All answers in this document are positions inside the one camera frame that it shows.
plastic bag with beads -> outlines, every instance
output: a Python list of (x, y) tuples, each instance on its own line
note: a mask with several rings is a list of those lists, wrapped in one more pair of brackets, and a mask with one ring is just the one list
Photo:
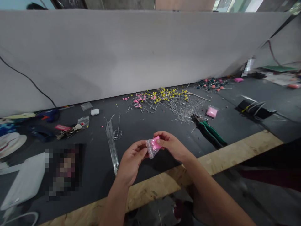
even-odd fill
[(160, 137), (156, 136), (155, 138), (146, 141), (147, 152), (150, 156), (150, 159), (154, 158), (154, 156), (162, 148), (162, 146), (156, 142), (158, 139), (160, 139)]

black table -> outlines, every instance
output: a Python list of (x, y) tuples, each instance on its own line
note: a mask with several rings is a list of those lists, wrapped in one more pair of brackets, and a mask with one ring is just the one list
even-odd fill
[[(187, 90), (205, 98), (212, 97), (209, 99), (212, 102), (205, 102), (205, 108), (208, 105), (213, 105), (220, 109), (217, 117), (214, 120), (210, 119), (209, 123), (228, 144), (237, 142), (264, 129), (263, 126), (243, 117), (235, 110), (235, 107), (244, 99), (241, 95), (248, 96), (258, 102), (266, 101), (265, 107), (268, 109), (279, 110), (279, 112), (290, 119), (301, 122), (301, 89), (291, 90), (266, 80), (253, 78), (247, 78), (242, 83), (231, 82), (227, 88), (232, 89), (222, 90), (218, 94), (207, 93), (204, 90), (195, 89), (193, 86), (191, 84)], [(115, 175), (105, 132), (104, 117), (109, 120), (113, 114), (115, 114), (112, 119), (113, 129), (115, 130), (118, 127), (119, 113), (121, 112), (120, 129), (123, 131), (123, 134), (122, 138), (116, 141), (119, 162), (124, 151), (132, 143), (141, 139), (150, 139), (153, 137), (153, 133), (158, 130), (166, 130), (174, 134), (196, 157), (215, 151), (213, 145), (201, 135), (199, 130), (195, 129), (191, 132), (195, 127), (194, 124), (184, 122), (181, 124), (180, 121), (172, 121), (177, 117), (164, 106), (159, 106), (157, 111), (151, 114), (146, 111), (141, 113), (138, 109), (127, 112), (128, 105), (120, 96), (96, 100), (91, 103), (93, 105), (91, 109), (98, 108), (100, 114), (90, 116), (89, 128), (69, 139), (54, 140), (48, 143), (41, 143), (29, 137), (28, 141), (20, 149), (5, 159), (11, 165), (15, 165), (22, 163), (31, 156), (44, 152), (46, 149), (59, 152), (62, 148), (68, 148), (68, 144), (86, 144), (82, 184), (78, 190), (70, 192), (68, 196), (60, 197), (59, 201), (49, 201), (48, 196), (45, 195), (45, 186), (47, 184), (43, 180), (37, 196), (21, 204), (17, 208), (16, 215), (29, 211), (38, 211), (40, 214), (38, 224), (41, 224), (108, 195)], [(51, 129), (54, 129), (54, 126), (57, 124), (72, 125), (77, 122), (77, 119), (88, 116), (91, 109), (82, 111), (80, 104), (78, 104), (73, 108), (61, 111), (60, 119), (56, 123), (40, 123)], [(264, 124), (285, 143), (301, 137), (300, 123), (289, 120), (279, 121), (275, 116), (272, 116), (266, 119)], [(142, 162), (135, 183), (151, 178), (179, 164), (168, 151), (160, 151), (154, 159), (146, 159)], [(16, 175), (17, 172), (0, 176), (0, 186), (2, 188), (0, 194), (1, 203)]]

floor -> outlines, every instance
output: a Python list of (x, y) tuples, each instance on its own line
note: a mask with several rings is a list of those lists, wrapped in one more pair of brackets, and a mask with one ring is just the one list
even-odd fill
[[(249, 179), (241, 179), (246, 185), (243, 187), (241, 183), (234, 183), (230, 179), (229, 175), (233, 172), (235, 169), (230, 169), (213, 177), (254, 220), (257, 226), (301, 225), (301, 193)], [(246, 188), (249, 192), (247, 197), (244, 196)], [(174, 196), (181, 200), (192, 201), (185, 189), (175, 192)], [(176, 225), (179, 221), (174, 217), (172, 209), (174, 204), (174, 200), (170, 196), (153, 201), (139, 208), (136, 213), (132, 213), (134, 216), (128, 217), (127, 225)], [(203, 226), (196, 219), (193, 222), (195, 226)]]

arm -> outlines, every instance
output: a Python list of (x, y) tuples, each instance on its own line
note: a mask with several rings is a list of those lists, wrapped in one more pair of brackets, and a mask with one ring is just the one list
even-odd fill
[(183, 163), (203, 202), (212, 215), (215, 225), (255, 226), (252, 219), (232, 197), (208, 174), (196, 157), (172, 134), (158, 131), (157, 142), (168, 149), (172, 156)]
[(145, 145), (145, 140), (137, 141), (123, 154), (99, 226), (123, 225), (129, 188), (134, 183), (138, 168), (147, 153)]

green-handled pliers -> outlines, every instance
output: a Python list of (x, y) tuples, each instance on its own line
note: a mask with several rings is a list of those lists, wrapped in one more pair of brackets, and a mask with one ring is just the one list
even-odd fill
[(203, 136), (212, 143), (217, 149), (227, 146), (227, 142), (215, 131), (214, 128), (208, 125), (208, 123), (201, 119), (196, 114), (192, 115), (192, 120), (196, 124), (197, 128), (201, 131)]

